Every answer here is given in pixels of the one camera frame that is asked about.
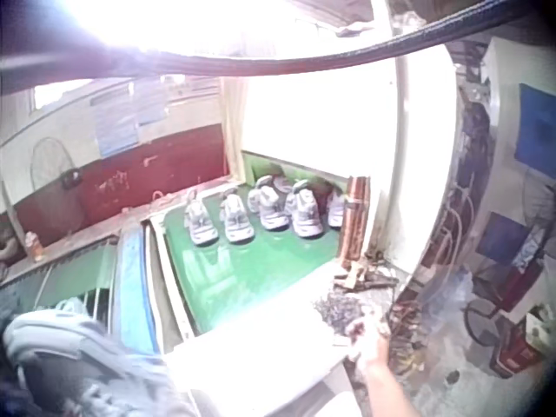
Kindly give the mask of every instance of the shoe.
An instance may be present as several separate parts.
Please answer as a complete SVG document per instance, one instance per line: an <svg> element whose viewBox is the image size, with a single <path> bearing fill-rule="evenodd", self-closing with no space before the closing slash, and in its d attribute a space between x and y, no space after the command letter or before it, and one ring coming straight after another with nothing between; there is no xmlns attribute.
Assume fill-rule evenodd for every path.
<svg viewBox="0 0 556 417"><path fill-rule="evenodd" d="M6 357L21 388L45 412L83 417L195 416L161 359L133 354L83 314L40 310L4 331Z"/></svg>
<svg viewBox="0 0 556 417"><path fill-rule="evenodd" d="M269 184L272 184L272 176L259 178L255 188L249 191L248 207L259 215L266 230L285 230L289 219L280 207L280 197Z"/></svg>
<svg viewBox="0 0 556 417"><path fill-rule="evenodd" d="M247 242L254 238L255 230L249 221L242 199L237 189L224 193L220 205L220 220L224 223L226 237L232 243Z"/></svg>
<svg viewBox="0 0 556 417"><path fill-rule="evenodd" d="M210 220L209 212L202 200L197 198L195 190L188 193L187 201L183 227L189 228L193 243L197 246L208 246L216 242L218 231Z"/></svg>
<svg viewBox="0 0 556 417"><path fill-rule="evenodd" d="M328 226L331 228L341 228L344 220L345 198L340 190L334 188L328 196Z"/></svg>
<svg viewBox="0 0 556 417"><path fill-rule="evenodd" d="M313 191L307 186L308 180L296 182L286 198L285 207L286 213L292 217L294 232L304 238L317 237L324 232Z"/></svg>

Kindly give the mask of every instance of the copper pipe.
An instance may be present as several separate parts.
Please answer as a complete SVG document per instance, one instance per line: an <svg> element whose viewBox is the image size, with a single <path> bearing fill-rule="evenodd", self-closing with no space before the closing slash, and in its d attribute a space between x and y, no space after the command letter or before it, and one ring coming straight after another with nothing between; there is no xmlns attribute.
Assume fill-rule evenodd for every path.
<svg viewBox="0 0 556 417"><path fill-rule="evenodd" d="M349 268L351 261L358 261L361 257L371 199L368 176L350 176L347 185L340 244L336 255L344 268Z"/></svg>

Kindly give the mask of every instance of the fan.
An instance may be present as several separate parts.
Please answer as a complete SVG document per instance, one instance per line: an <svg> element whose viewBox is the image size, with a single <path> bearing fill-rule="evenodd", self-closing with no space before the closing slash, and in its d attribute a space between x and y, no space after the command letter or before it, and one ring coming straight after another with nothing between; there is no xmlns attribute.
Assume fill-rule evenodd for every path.
<svg viewBox="0 0 556 417"><path fill-rule="evenodd" d="M536 249L531 261L556 259L556 181L532 169L523 181L523 214Z"/></svg>
<svg viewBox="0 0 556 417"><path fill-rule="evenodd" d="M31 159L33 189L37 191L75 167L68 150L60 141L53 137L41 139L33 148Z"/></svg>
<svg viewBox="0 0 556 417"><path fill-rule="evenodd" d="M55 233L51 237L39 236L47 243L77 231L85 220L76 189L67 189L63 182L63 175L75 168L68 150L53 137L41 139L33 148L31 182L35 191L42 189L36 194L36 203Z"/></svg>

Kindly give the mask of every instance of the blue panel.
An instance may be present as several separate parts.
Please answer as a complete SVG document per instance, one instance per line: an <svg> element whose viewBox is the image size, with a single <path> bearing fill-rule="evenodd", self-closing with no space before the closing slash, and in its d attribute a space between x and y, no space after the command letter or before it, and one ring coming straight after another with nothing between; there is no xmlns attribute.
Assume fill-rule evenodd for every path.
<svg viewBox="0 0 556 417"><path fill-rule="evenodd" d="M159 354L145 273L144 233L141 227L121 238L116 271L115 328L122 343L143 354Z"/></svg>
<svg viewBox="0 0 556 417"><path fill-rule="evenodd" d="M520 106L515 159L556 179L556 96L520 84Z"/></svg>
<svg viewBox="0 0 556 417"><path fill-rule="evenodd" d="M491 212L476 251L502 265L510 265L528 235L527 226Z"/></svg>

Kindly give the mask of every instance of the wall fan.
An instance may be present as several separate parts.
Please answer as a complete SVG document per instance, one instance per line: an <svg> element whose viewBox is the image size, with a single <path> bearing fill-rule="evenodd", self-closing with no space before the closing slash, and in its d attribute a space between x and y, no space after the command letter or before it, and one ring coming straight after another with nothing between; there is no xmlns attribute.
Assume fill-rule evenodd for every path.
<svg viewBox="0 0 556 417"><path fill-rule="evenodd" d="M77 231L83 224L85 213L76 189L67 186L65 177L74 175L76 166L63 144L53 137L41 139L33 148L30 177L33 190L38 191L36 204L44 214L44 221L53 231L52 236L39 236L46 242L58 240Z"/></svg>

